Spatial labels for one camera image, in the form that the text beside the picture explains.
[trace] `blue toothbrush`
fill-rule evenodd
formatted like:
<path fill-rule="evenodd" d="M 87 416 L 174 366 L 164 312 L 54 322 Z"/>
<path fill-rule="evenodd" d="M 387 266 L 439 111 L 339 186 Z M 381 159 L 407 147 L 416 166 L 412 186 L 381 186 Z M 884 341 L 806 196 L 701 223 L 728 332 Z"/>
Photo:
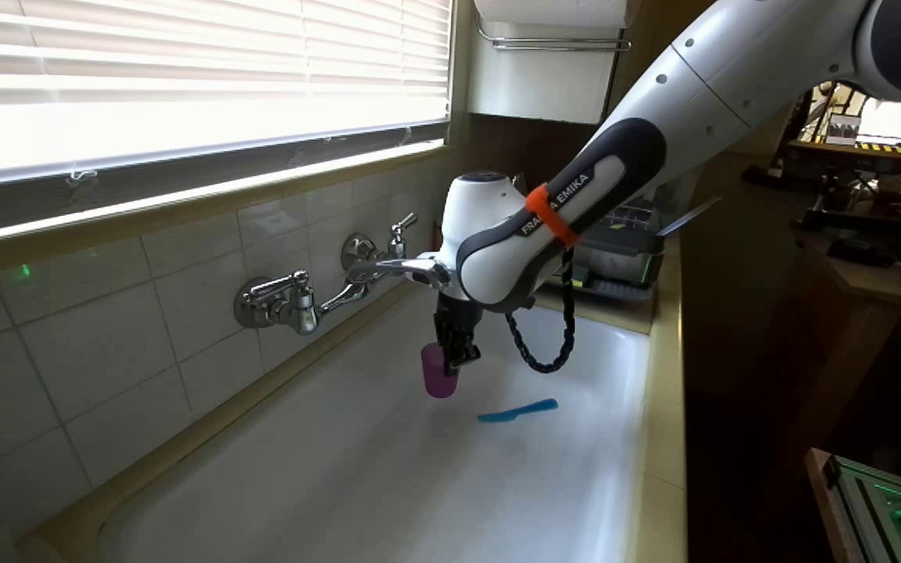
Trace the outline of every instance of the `blue toothbrush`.
<path fill-rule="evenodd" d="M 515 410 L 497 410 L 497 412 L 477 412 L 477 423 L 510 423 L 515 416 L 527 416 L 527 412 L 543 412 L 543 410 L 557 410 L 557 400 L 536 400 Z"/>

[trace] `faucet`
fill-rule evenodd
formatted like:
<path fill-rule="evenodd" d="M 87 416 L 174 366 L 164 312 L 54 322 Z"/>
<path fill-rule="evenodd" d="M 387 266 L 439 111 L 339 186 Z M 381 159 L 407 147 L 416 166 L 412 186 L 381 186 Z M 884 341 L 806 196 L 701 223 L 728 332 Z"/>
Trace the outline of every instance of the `faucet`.
<path fill-rule="evenodd" d="M 319 328 L 319 312 L 304 269 L 281 277 L 249 277 L 235 293 L 235 318 L 245 328 L 291 325 L 309 334 Z"/>
<path fill-rule="evenodd" d="M 304 269 L 277 277 L 245 281 L 235 293 L 237 325 L 245 328 L 291 325 L 293 332 L 309 334 L 319 328 L 321 317 L 362 299 L 381 276 L 423 271 L 424 266 L 416 266 L 419 259 L 407 259 L 403 232 L 409 225 L 416 225 L 416 214 L 397 218 L 387 227 L 387 249 L 381 258 L 373 238 L 352 232 L 341 247 L 341 266 L 347 271 L 347 281 L 334 297 L 321 304 L 309 290 Z"/>
<path fill-rule="evenodd" d="M 381 258 L 368 234 L 352 232 L 341 247 L 341 266 L 347 271 L 347 281 L 334 297 L 321 304 L 321 312 L 362 299 L 381 276 L 409 276 L 407 238 L 403 238 L 409 225 L 416 225 L 416 214 L 397 218 L 387 227 L 387 249 Z"/>

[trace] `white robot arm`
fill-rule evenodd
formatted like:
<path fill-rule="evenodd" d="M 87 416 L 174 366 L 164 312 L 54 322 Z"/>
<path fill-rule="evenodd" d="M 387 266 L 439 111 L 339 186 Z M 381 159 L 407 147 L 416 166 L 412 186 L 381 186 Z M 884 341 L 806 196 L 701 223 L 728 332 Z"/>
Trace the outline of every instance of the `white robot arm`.
<path fill-rule="evenodd" d="M 519 196 L 500 174 L 446 192 L 439 334 L 468 360 L 482 309 L 515 309 L 580 232 L 644 189 L 733 147 L 816 80 L 901 101 L 901 0 L 720 0 L 688 25 L 549 183 Z"/>

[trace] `windowsill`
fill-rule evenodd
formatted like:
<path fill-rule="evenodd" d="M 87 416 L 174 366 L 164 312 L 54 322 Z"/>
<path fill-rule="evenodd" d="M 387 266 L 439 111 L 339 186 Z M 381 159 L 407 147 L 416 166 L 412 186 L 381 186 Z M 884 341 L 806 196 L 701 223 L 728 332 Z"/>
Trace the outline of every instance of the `windowsill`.
<path fill-rule="evenodd" d="M 188 192 L 174 192 L 174 195 L 111 202 L 111 208 L 100 208 L 100 210 L 80 210 L 80 214 L 64 214 L 64 215 L 54 215 L 54 218 L 2 225 L 0 244 L 30 238 L 30 234 L 62 232 L 62 227 L 75 227 L 75 225 L 93 225 L 93 223 L 124 218 L 124 215 L 138 215 L 138 214 L 156 214 L 156 210 L 170 210 L 170 208 L 248 195 L 248 192 L 304 183 L 304 178 L 331 174 L 331 172 L 347 172 L 347 170 L 361 170 L 361 166 L 377 166 L 377 163 L 394 163 L 394 159 L 409 159 L 409 156 L 433 156 L 441 149 L 446 149 L 446 142 L 441 142 L 441 137 L 439 142 L 419 142 L 419 144 L 407 144 L 407 147 L 385 147 L 385 149 L 368 149 L 368 153 L 341 156 L 341 159 L 327 159 L 327 163 L 309 163 L 309 166 L 293 166 L 293 170 L 281 170 L 281 172 L 248 174 L 248 178 L 217 183 L 217 186 L 188 189 Z"/>

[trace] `white ceramic basin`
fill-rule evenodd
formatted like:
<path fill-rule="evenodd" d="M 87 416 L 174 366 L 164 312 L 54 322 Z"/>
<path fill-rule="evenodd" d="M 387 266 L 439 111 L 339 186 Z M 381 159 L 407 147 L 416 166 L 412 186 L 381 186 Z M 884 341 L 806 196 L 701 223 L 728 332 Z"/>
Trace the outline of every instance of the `white ceramic basin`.
<path fill-rule="evenodd" d="M 449 400 L 423 393 L 434 293 L 268 400 L 102 532 L 107 563 L 614 563 L 639 484 L 647 339 L 580 322 L 557 374 L 524 369 L 508 322 Z M 564 318 L 523 312 L 549 357 Z M 559 410 L 487 424 L 474 412 L 553 396 Z"/>

